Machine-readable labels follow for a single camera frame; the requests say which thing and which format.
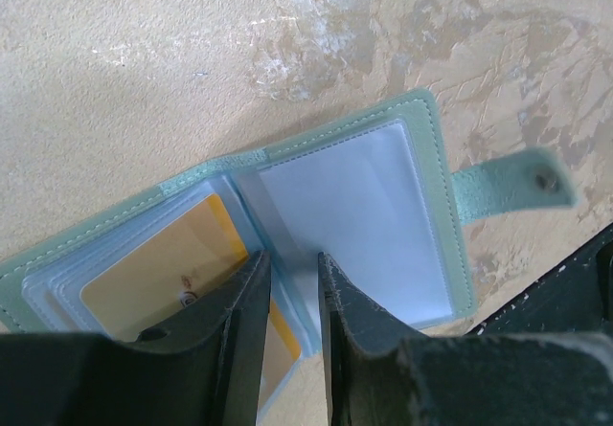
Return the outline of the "sage green card holder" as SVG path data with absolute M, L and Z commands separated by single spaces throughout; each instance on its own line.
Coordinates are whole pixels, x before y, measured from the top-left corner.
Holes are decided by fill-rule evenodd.
M 542 147 L 451 172 L 437 104 L 416 89 L 202 163 L 5 260 L 2 323 L 11 331 L 107 334 L 81 300 L 83 286 L 211 194 L 248 254 L 272 257 L 260 415 L 300 360 L 321 348 L 320 253 L 394 317 L 423 329 L 476 309 L 464 225 L 577 202 L 566 167 Z

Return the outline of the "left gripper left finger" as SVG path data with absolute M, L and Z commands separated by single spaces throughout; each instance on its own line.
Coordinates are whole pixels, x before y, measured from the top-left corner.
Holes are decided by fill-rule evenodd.
M 253 425 L 271 264 L 227 281 L 130 343 L 99 333 L 5 334 L 5 425 Z

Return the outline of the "gold credit card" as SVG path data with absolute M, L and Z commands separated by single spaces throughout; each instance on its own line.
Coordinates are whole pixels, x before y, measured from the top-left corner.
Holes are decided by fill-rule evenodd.
M 80 298 L 109 336 L 134 341 L 220 286 L 247 258 L 220 196 L 211 194 L 89 281 Z

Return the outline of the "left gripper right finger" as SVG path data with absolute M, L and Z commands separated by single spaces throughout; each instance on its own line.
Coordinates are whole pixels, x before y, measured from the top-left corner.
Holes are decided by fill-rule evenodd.
M 429 337 L 318 259 L 332 425 L 608 425 L 612 334 Z

